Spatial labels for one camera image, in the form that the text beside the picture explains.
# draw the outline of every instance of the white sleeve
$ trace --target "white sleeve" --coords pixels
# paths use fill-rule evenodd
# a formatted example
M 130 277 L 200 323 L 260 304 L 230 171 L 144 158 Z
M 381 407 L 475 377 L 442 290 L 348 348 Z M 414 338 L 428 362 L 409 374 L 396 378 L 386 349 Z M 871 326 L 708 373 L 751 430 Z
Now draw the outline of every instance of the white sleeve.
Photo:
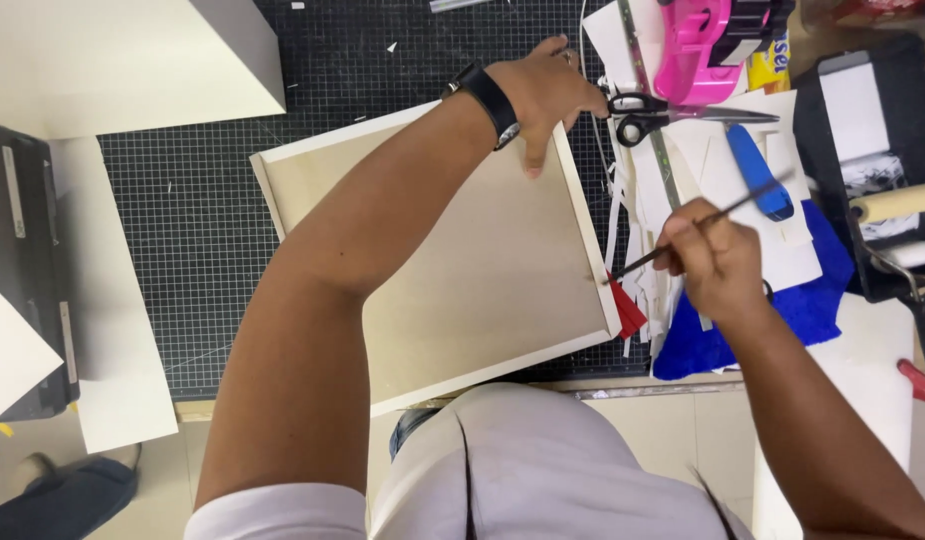
M 326 483 L 289 483 L 217 498 L 192 514 L 185 540 L 365 540 L 365 497 Z

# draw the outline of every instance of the shoe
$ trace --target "shoe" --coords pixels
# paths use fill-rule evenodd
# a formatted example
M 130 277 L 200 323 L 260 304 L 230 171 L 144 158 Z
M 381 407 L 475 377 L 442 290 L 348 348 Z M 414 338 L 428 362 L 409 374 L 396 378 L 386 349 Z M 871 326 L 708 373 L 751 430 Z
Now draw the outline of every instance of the shoe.
M 48 477 L 55 473 L 55 467 L 42 453 L 34 453 L 16 467 L 16 472 L 12 476 L 12 493 L 20 496 L 25 493 L 27 488 L 36 480 Z
M 135 471 L 139 465 L 139 456 L 143 454 L 143 443 L 131 444 L 122 448 L 113 448 L 101 451 L 98 455 L 109 460 L 119 461 L 129 469 Z

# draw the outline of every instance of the white shirt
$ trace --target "white shirt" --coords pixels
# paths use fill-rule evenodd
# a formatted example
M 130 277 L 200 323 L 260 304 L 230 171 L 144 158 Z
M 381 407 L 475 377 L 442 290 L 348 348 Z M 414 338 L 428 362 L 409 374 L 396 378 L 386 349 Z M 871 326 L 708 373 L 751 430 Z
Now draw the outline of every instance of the white shirt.
M 480 539 L 724 540 L 695 486 L 642 470 L 612 424 L 568 396 L 495 383 L 455 399 L 396 455 L 376 497 L 370 538 L 465 538 L 465 428 Z M 751 534 L 725 506 L 735 534 Z M 187 540 L 357 540 L 365 497 L 338 485 L 249 489 L 196 511 Z

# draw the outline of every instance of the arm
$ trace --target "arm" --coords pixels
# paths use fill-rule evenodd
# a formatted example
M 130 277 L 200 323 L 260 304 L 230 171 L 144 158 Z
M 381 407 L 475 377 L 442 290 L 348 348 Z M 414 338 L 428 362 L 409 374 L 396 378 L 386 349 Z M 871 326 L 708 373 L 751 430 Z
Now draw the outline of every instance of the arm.
M 693 305 L 715 321 L 743 369 L 759 442 L 807 538 L 925 538 L 925 501 L 766 300 L 754 230 L 701 199 L 677 210 L 657 264 L 686 273 Z
M 566 42 L 552 37 L 526 58 L 486 69 L 523 126 L 530 177 L 559 120 L 569 125 L 580 110 L 607 115 L 601 93 L 578 75 L 577 56 L 552 55 Z M 197 508 L 264 485 L 365 492 L 362 305 L 419 247 L 496 140 L 481 105 L 459 92 L 363 159 L 292 230 L 233 343 Z

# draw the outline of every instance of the scissors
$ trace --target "scissors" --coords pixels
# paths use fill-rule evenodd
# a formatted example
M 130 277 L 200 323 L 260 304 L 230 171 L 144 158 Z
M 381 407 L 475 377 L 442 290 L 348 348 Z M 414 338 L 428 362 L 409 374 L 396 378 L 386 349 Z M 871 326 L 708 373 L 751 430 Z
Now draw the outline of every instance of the scissors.
M 655 130 L 686 118 L 734 124 L 765 124 L 779 121 L 779 117 L 774 114 L 752 110 L 724 106 L 704 107 L 698 104 L 672 105 L 668 101 L 642 92 L 617 94 L 609 100 L 609 112 L 613 115 L 625 115 L 616 126 L 616 138 L 619 144 L 626 148 L 639 144 Z

